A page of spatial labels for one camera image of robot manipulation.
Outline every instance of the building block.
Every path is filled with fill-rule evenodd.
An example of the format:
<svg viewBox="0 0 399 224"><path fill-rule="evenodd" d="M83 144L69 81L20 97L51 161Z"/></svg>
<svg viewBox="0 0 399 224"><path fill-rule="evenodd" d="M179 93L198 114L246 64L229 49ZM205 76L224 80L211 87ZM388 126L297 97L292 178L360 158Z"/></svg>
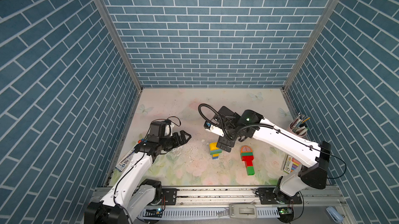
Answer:
<svg viewBox="0 0 399 224"><path fill-rule="evenodd" d="M255 175L255 170L252 166L247 167L247 175Z"/></svg>
<svg viewBox="0 0 399 224"><path fill-rule="evenodd" d="M253 156L243 156L241 157L241 161L252 161L253 160Z"/></svg>
<svg viewBox="0 0 399 224"><path fill-rule="evenodd" d="M241 148L241 161L245 162L245 167L247 169L247 175L255 175L255 169L253 168L253 152L248 146L243 146Z"/></svg>
<svg viewBox="0 0 399 224"><path fill-rule="evenodd" d="M241 158L246 156L253 156L252 152L241 152Z"/></svg>
<svg viewBox="0 0 399 224"><path fill-rule="evenodd" d="M219 154L219 153L222 153L222 150L221 150L221 149L220 149L220 150L211 151L211 155Z"/></svg>
<svg viewBox="0 0 399 224"><path fill-rule="evenodd" d="M253 167L252 161L245 161L246 167Z"/></svg>
<svg viewBox="0 0 399 224"><path fill-rule="evenodd" d="M212 142L209 144L210 154L212 155L212 159L217 159L219 154L222 153L222 150L216 147L217 142Z"/></svg>

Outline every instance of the blue brick wall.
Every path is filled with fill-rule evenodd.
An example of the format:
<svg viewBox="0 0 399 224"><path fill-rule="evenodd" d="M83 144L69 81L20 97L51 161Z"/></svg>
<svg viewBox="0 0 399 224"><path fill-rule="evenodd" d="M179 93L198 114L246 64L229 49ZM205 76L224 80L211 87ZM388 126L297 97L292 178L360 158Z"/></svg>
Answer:
<svg viewBox="0 0 399 224"><path fill-rule="evenodd" d="M104 0L144 87L281 87L328 0Z"/></svg>
<svg viewBox="0 0 399 224"><path fill-rule="evenodd" d="M335 182L358 223L398 223L399 0L340 0L289 88L348 171ZM331 159L331 174L342 165Z"/></svg>
<svg viewBox="0 0 399 224"><path fill-rule="evenodd" d="M81 221L136 93L92 0L0 0L0 223Z"/></svg>

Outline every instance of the orange block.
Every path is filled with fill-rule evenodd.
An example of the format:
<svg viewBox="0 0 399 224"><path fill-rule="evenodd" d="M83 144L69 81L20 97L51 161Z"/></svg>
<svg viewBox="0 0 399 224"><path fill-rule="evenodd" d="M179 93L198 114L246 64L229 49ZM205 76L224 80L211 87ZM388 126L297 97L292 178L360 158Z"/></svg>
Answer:
<svg viewBox="0 0 399 224"><path fill-rule="evenodd" d="M252 161L245 161L245 167L253 166Z"/></svg>
<svg viewBox="0 0 399 224"><path fill-rule="evenodd" d="M241 161L252 161L253 160L253 156L243 156L241 157Z"/></svg>

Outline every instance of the floral tablecloth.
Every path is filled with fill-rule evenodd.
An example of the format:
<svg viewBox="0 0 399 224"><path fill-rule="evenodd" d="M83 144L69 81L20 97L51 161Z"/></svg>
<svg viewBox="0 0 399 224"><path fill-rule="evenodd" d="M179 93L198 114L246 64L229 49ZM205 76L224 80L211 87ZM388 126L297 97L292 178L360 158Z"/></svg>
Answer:
<svg viewBox="0 0 399 224"><path fill-rule="evenodd" d="M284 175L281 168L285 153L265 142L247 139L236 142L230 153L223 151L218 159L212 159L209 143L217 142L218 136L204 130L204 120L197 110L200 103L217 110L226 106L240 115L251 109L284 129L292 121L279 89L144 89L120 158L145 136L152 120L177 116L182 126L173 131L184 130L192 138L186 145L158 156L143 180L155 179L168 186L275 185ZM208 118L213 117L210 110L203 108L203 112ZM241 161L240 149L244 145L253 150L253 176L247 175ZM110 185L120 176L115 170Z"/></svg>

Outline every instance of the robotic arm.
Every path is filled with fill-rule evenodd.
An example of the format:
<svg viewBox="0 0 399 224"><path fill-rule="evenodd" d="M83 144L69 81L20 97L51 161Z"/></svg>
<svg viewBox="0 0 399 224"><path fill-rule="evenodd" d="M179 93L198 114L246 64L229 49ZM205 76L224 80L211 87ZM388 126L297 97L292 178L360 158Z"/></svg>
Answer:
<svg viewBox="0 0 399 224"><path fill-rule="evenodd" d="M134 147L129 165L112 189L100 202L90 202L85 211L85 223L128 224L132 223L142 209L162 202L160 181L146 179L135 192L141 178L162 151L171 151L186 144L191 135L181 130L180 135L172 133L170 120L153 121L146 140Z"/></svg>
<svg viewBox="0 0 399 224"><path fill-rule="evenodd" d="M203 115L202 107L215 113L212 120ZM328 142L320 145L300 138L252 110L245 110L240 116L225 106L216 111L207 104L200 104L198 111L205 119L205 130L219 135L216 146L222 150L230 152L236 140L242 142L249 137L271 144L301 162L296 171L279 178L274 190L277 200L288 202L306 187L326 187L331 149Z"/></svg>

